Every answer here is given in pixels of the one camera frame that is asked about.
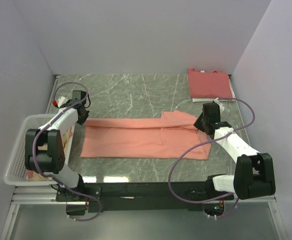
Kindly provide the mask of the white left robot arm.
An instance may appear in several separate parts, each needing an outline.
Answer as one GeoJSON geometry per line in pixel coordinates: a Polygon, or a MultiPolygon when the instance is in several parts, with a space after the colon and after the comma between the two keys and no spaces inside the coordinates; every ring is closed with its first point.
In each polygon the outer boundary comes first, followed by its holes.
{"type": "Polygon", "coordinates": [[[83,125],[89,116],[85,107],[89,101],[88,92],[82,90],[73,91],[72,98],[64,103],[54,100],[58,112],[45,125],[26,132],[25,168],[68,187],[74,201],[82,200],[86,189],[82,176],[65,163],[62,137],[74,124],[83,125]]]}

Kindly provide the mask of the salmon pink t-shirt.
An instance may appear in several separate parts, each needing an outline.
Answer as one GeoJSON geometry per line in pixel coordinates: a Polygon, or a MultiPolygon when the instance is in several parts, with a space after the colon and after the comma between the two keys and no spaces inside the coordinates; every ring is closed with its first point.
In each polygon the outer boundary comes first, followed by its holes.
{"type": "Polygon", "coordinates": [[[163,111],[160,118],[90,118],[85,122],[83,158],[176,159],[207,141],[196,117],[163,111]]]}

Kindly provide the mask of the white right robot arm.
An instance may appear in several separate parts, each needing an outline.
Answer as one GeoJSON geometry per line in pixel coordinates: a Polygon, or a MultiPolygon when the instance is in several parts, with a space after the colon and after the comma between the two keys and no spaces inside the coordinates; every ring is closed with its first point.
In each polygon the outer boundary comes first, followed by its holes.
{"type": "Polygon", "coordinates": [[[194,126],[215,140],[234,160],[234,175],[213,175],[205,187],[208,198],[215,200],[223,192],[236,194],[241,200],[275,194],[272,157],[248,145],[231,125],[221,120],[220,105],[203,104],[202,113],[194,126]]]}

